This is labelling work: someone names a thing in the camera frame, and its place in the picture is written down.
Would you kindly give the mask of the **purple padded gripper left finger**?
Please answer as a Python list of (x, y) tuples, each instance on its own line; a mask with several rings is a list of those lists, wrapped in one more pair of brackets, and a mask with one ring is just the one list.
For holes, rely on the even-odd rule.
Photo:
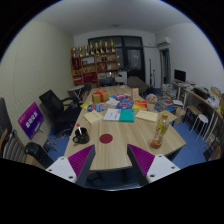
[(84, 186), (94, 157), (95, 145), (90, 145), (70, 157), (60, 157), (46, 171)]

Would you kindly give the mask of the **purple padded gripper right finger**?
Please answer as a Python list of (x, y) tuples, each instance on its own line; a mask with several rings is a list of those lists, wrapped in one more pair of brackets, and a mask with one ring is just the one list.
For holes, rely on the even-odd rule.
[(179, 171), (179, 168), (162, 154), (153, 155), (131, 144), (127, 145), (127, 154), (141, 186)]

